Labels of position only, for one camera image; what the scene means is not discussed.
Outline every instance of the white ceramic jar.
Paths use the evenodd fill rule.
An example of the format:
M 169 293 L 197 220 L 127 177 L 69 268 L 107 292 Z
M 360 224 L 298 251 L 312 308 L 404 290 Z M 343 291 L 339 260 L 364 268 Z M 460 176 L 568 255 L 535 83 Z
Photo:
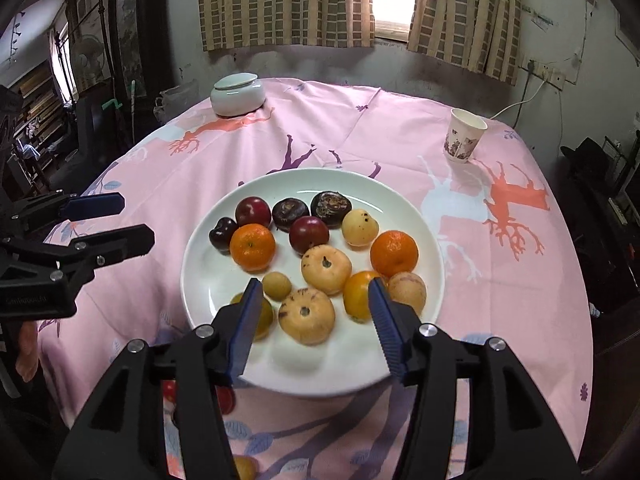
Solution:
M 258 76 L 249 72 L 231 74 L 218 81 L 211 91 L 211 107 L 223 117 L 253 112 L 262 106 L 266 95 Z

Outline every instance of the window sill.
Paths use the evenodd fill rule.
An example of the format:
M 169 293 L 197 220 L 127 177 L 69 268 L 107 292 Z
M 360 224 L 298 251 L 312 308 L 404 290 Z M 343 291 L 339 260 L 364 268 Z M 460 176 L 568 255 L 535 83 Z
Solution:
M 407 43 L 409 41 L 409 25 L 405 23 L 381 22 L 376 20 L 376 38 Z

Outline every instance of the bookshelf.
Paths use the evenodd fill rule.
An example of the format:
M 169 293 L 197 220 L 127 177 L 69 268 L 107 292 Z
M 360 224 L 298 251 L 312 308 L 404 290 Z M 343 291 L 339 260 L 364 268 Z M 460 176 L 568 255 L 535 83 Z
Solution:
M 12 86 L 20 90 L 24 103 L 15 128 L 15 138 L 31 144 L 44 155 L 43 150 L 64 132 L 64 108 L 56 94 L 49 63 L 44 61 Z M 31 137 L 29 126 L 35 125 Z

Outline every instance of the white cable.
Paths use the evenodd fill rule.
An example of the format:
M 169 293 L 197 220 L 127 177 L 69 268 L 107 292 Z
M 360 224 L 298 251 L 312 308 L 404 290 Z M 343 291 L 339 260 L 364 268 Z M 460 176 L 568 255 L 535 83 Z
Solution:
M 525 105 L 527 104 L 529 101 L 533 101 L 533 98 L 538 95 L 538 92 L 540 92 L 540 90 L 542 89 L 542 87 L 545 85 L 546 81 L 542 82 L 542 85 L 540 85 L 538 87 L 538 89 L 536 90 L 536 93 L 533 94 L 529 99 L 527 99 L 526 101 L 520 101 L 519 103 L 514 103 L 513 105 L 509 105 L 507 106 L 504 110 L 500 110 L 497 114 L 495 114 L 491 120 L 493 121 L 498 115 L 501 115 L 503 113 L 505 113 L 509 108 L 513 108 L 514 106 L 518 106 L 518 105 Z

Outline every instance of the jar lid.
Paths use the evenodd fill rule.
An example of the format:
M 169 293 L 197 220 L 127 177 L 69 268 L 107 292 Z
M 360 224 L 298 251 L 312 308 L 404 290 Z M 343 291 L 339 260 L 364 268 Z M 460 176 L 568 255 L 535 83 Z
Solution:
M 215 88 L 216 90 L 231 90 L 232 88 L 239 88 L 241 86 L 246 86 L 250 83 L 253 83 L 256 79 L 258 79 L 258 76 L 250 72 L 231 74 L 223 77 L 220 81 L 213 85 L 213 88 Z

